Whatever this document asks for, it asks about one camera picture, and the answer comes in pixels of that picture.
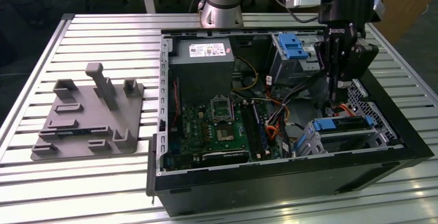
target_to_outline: green circuit board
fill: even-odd
[[[219,123],[215,125],[212,123],[209,105],[183,107],[185,139],[181,141],[181,154],[248,148],[239,107],[232,108],[235,115],[234,123]]]
[[[215,106],[215,115],[227,115],[227,102]],[[259,108],[259,119],[267,119],[267,111],[263,105]],[[240,105],[231,103],[234,121],[213,122],[211,103],[201,105],[183,105],[183,138],[177,146],[177,154],[171,157],[169,164],[175,168],[169,170],[191,169],[196,157],[213,152],[250,151],[251,144],[244,131]],[[266,158],[251,157],[250,161],[276,159],[280,155],[278,147],[270,147],[270,155]]]

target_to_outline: orange wire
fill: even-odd
[[[348,107],[346,107],[344,105],[339,105],[335,108],[343,109],[347,112],[348,116],[355,116],[355,114],[351,112],[351,110],[348,109]]]
[[[275,104],[282,105],[282,103],[279,101],[276,101],[275,99],[272,99],[270,97],[270,92],[268,91],[266,91],[266,98],[268,100],[271,100]],[[284,108],[286,108],[286,119],[284,120],[287,120],[288,119],[288,116],[290,116],[290,110],[288,110],[287,106],[284,106]]]

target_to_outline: gray plastic base plate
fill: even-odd
[[[31,159],[133,153],[137,149],[143,85],[136,84],[135,80],[113,85],[117,108],[112,110],[95,86],[76,87],[72,80],[59,80],[53,91],[57,97],[32,148]]]

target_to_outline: yellow wire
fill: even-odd
[[[255,86],[255,84],[258,83],[258,81],[259,81],[259,73],[258,73],[258,71],[255,70],[255,68],[252,67],[252,65],[250,64],[250,62],[247,61],[247,60],[244,60],[242,57],[239,57],[239,56],[236,56],[235,57],[236,59],[240,59],[250,67],[251,67],[251,69],[252,69],[252,71],[254,71],[254,74],[255,74],[255,80],[254,80],[254,83],[252,83],[252,85],[250,85],[248,87],[242,87],[242,88],[232,88],[231,90],[232,91],[243,91],[243,90],[247,90],[247,89],[250,89],[250,88],[252,88],[254,86]]]
[[[250,64],[250,62],[247,61],[247,60],[244,60],[242,57],[239,57],[239,56],[236,56],[235,57],[236,59],[240,59],[250,67],[251,67],[251,69],[252,69],[252,71],[254,71],[254,74],[255,74],[255,80],[254,80],[254,83],[252,83],[252,85],[250,85],[248,87],[243,87],[243,88],[232,88],[231,90],[232,91],[243,91],[243,90],[247,90],[247,89],[250,89],[250,88],[252,88],[254,86],[255,86],[255,84],[258,83],[258,81],[259,81],[259,73],[258,73],[258,71],[255,70],[255,68],[252,67],[252,65]],[[274,100],[272,98],[270,98],[268,96],[266,96],[274,103],[276,103],[278,105],[282,105],[282,103],[280,102],[278,102],[276,100]],[[290,116],[290,110],[288,110],[288,108],[287,108],[287,106],[284,107],[286,108],[286,119],[284,120],[287,120],[288,119],[288,116]]]

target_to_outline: aluminum slotted table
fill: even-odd
[[[244,14],[243,20],[247,27],[299,25],[287,14]],[[148,142],[157,129],[160,29],[197,27],[195,14],[76,15],[61,20],[0,129],[0,223],[434,221],[437,156],[358,192],[168,217],[157,198],[152,202],[145,195]],[[370,70],[438,155],[437,95],[375,28],[367,30],[367,42],[380,49]],[[71,78],[77,85],[92,84],[84,73],[89,61],[103,63],[113,84],[135,77],[145,86],[137,151],[105,159],[32,161],[31,147],[55,100],[55,81]]]

